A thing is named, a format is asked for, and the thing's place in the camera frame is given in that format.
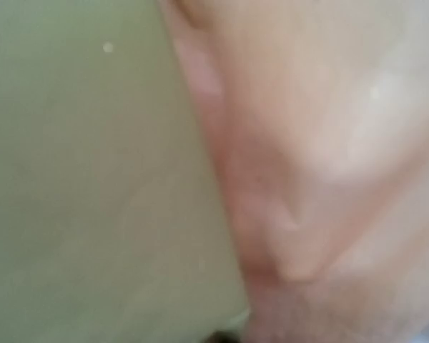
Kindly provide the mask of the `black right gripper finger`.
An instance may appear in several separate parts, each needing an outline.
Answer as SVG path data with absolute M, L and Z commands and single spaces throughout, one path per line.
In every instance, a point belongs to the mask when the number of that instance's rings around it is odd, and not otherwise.
M 233 331 L 219 330 L 213 332 L 205 339 L 205 343 L 240 343 L 240 336 Z

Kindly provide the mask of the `green pink wrapping paper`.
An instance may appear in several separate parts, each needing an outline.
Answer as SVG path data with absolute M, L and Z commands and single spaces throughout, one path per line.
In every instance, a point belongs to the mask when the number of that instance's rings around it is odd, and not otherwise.
M 0 342 L 429 342 L 429 1 L 0 1 Z

